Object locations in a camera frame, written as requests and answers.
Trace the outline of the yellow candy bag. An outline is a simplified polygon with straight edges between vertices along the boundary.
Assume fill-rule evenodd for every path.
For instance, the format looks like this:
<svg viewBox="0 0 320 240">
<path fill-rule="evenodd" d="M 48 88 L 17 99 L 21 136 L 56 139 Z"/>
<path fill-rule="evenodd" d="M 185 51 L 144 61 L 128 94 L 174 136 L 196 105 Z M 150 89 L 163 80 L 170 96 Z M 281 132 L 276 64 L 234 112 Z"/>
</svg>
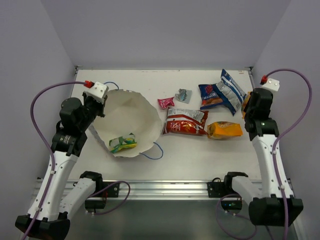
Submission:
<svg viewBox="0 0 320 240">
<path fill-rule="evenodd" d="M 246 115 L 246 107 L 248 105 L 248 102 L 251 98 L 251 93 L 252 91 L 248 91 L 246 96 L 245 96 L 245 99 L 243 100 L 243 103 L 241 105 L 241 114 L 242 114 L 242 119 L 245 119 L 245 115 Z"/>
</svg>

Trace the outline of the blue Burts chips bag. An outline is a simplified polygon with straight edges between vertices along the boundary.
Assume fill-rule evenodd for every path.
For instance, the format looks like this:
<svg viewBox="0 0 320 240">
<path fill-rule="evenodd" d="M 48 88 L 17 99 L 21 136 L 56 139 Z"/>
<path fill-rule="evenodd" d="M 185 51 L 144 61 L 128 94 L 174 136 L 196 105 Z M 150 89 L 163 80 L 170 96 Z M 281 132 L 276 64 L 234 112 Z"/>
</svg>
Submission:
<svg viewBox="0 0 320 240">
<path fill-rule="evenodd" d="M 225 106 L 234 116 L 247 97 L 247 94 L 225 69 L 222 69 L 218 83 L 199 84 L 198 88 L 201 97 L 200 110 Z"/>
</svg>

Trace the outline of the blue checkered paper bag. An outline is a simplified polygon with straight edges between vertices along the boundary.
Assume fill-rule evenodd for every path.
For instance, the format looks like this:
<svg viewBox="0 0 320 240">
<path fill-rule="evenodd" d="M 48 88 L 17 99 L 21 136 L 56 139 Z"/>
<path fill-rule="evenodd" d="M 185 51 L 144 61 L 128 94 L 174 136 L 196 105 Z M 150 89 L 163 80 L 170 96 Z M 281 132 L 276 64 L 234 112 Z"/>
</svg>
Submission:
<svg viewBox="0 0 320 240">
<path fill-rule="evenodd" d="M 144 156 L 159 160 L 164 150 L 157 143 L 162 121 L 157 109 L 139 92 L 113 89 L 108 91 L 103 118 L 96 118 L 89 131 L 109 154 L 116 158 Z M 137 146 L 112 152 L 113 142 L 134 137 Z"/>
</svg>

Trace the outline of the orange snack bag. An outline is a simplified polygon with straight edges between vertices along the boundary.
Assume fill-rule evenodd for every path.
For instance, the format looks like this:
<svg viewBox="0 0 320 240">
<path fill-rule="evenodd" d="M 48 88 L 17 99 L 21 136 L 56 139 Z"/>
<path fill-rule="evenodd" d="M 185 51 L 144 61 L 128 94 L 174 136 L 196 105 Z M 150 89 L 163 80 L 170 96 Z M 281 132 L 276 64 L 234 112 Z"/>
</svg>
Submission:
<svg viewBox="0 0 320 240">
<path fill-rule="evenodd" d="M 239 123 L 228 121 L 216 121 L 207 126 L 207 137 L 209 139 L 224 140 L 241 137 L 243 131 Z"/>
</svg>

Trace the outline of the green yellow snack packet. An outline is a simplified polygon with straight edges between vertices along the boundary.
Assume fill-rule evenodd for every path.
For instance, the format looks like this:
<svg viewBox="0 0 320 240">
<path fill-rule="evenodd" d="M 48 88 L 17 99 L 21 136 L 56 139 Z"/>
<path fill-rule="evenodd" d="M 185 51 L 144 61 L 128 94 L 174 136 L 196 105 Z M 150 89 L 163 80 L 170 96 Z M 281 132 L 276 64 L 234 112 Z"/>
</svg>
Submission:
<svg viewBox="0 0 320 240">
<path fill-rule="evenodd" d="M 110 152 L 113 154 L 125 149 L 135 148 L 138 145 L 133 133 L 111 139 L 108 144 L 110 147 Z"/>
</svg>

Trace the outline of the red chips bag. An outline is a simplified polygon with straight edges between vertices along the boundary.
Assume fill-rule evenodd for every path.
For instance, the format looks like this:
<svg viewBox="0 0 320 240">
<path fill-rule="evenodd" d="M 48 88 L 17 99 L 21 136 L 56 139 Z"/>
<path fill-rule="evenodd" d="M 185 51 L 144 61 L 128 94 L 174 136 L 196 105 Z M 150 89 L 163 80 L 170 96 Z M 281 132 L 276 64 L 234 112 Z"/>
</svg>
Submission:
<svg viewBox="0 0 320 240">
<path fill-rule="evenodd" d="M 190 110 L 169 107 L 166 113 L 162 134 L 207 135 L 205 130 L 208 110 Z"/>
</svg>

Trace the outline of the grey small snack packet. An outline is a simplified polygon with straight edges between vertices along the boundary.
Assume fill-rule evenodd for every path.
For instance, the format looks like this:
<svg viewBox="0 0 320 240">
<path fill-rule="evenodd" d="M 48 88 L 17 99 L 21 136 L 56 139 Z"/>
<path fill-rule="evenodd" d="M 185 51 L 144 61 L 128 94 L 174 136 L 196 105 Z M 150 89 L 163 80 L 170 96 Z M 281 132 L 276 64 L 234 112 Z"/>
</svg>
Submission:
<svg viewBox="0 0 320 240">
<path fill-rule="evenodd" d="M 175 94 L 175 98 L 185 104 L 189 104 L 192 97 L 192 91 L 184 88 L 180 88 L 178 93 Z"/>
</svg>

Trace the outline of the pink candy packet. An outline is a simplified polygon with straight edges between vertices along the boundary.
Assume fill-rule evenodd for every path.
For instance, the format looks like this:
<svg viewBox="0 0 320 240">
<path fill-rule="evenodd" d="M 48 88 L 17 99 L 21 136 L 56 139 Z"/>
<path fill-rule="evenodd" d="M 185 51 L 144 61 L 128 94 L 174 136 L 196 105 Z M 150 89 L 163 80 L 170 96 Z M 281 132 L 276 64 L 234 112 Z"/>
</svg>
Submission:
<svg viewBox="0 0 320 240">
<path fill-rule="evenodd" d="M 162 109 L 175 106 L 174 97 L 158 99 L 157 102 Z"/>
</svg>

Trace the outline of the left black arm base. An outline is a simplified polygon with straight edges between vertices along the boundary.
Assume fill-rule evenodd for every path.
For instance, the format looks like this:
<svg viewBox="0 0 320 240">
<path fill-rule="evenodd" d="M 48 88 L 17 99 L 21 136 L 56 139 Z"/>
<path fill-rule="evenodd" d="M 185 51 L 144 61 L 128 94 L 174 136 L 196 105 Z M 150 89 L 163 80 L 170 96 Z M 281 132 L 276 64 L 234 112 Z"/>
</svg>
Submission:
<svg viewBox="0 0 320 240">
<path fill-rule="evenodd" d="M 94 197 L 88 198 L 84 202 L 84 207 L 88 212 L 96 213 L 97 210 L 103 210 L 106 207 L 108 199 L 117 199 L 119 197 L 120 182 L 103 181 L 94 193 L 97 193 L 99 190 L 104 191 Z"/>
</svg>

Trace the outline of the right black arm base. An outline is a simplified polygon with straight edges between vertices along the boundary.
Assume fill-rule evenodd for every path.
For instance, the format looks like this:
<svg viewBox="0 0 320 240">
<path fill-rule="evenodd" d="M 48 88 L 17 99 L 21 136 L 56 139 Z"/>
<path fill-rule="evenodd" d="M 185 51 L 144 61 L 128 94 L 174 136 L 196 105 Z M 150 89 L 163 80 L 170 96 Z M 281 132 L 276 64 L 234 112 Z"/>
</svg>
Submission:
<svg viewBox="0 0 320 240">
<path fill-rule="evenodd" d="M 212 181 L 207 182 L 207 193 L 209 198 L 219 199 L 226 195 L 236 194 L 235 191 L 227 188 L 219 177 L 215 177 Z M 220 205 L 225 211 L 234 213 L 239 213 L 243 207 L 242 199 L 240 197 L 234 200 L 224 199 L 221 201 Z"/>
</svg>

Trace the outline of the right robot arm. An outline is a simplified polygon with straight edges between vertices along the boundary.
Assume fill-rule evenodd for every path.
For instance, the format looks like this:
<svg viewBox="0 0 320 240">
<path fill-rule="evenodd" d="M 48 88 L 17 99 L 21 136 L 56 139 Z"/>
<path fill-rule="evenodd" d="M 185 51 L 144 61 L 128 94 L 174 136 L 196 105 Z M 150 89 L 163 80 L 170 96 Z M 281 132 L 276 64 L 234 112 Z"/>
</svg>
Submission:
<svg viewBox="0 0 320 240">
<path fill-rule="evenodd" d="M 294 196 L 282 164 L 279 130 L 270 118 L 273 93 L 255 88 L 244 108 L 245 130 L 258 159 L 262 189 L 244 172 L 228 172 L 223 180 L 227 196 L 238 194 L 247 204 L 255 226 L 289 227 L 302 212 L 303 201 Z"/>
</svg>

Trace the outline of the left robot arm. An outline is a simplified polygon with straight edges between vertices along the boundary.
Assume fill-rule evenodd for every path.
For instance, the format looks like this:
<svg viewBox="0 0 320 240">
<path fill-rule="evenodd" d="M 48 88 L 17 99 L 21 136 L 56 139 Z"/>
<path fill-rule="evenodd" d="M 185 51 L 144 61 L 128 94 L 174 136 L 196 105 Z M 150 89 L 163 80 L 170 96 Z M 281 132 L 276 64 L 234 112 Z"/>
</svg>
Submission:
<svg viewBox="0 0 320 240">
<path fill-rule="evenodd" d="M 70 173 L 76 164 L 87 140 L 86 130 L 96 117 L 104 117 L 107 90 L 87 90 L 83 101 L 76 97 L 61 104 L 60 121 L 52 138 L 50 149 L 53 155 L 40 190 L 26 215 L 17 217 L 15 226 L 24 237 L 41 240 L 63 240 L 66 238 L 71 219 L 92 196 L 103 193 L 102 175 L 84 172 L 67 196 L 64 190 Z"/>
</svg>

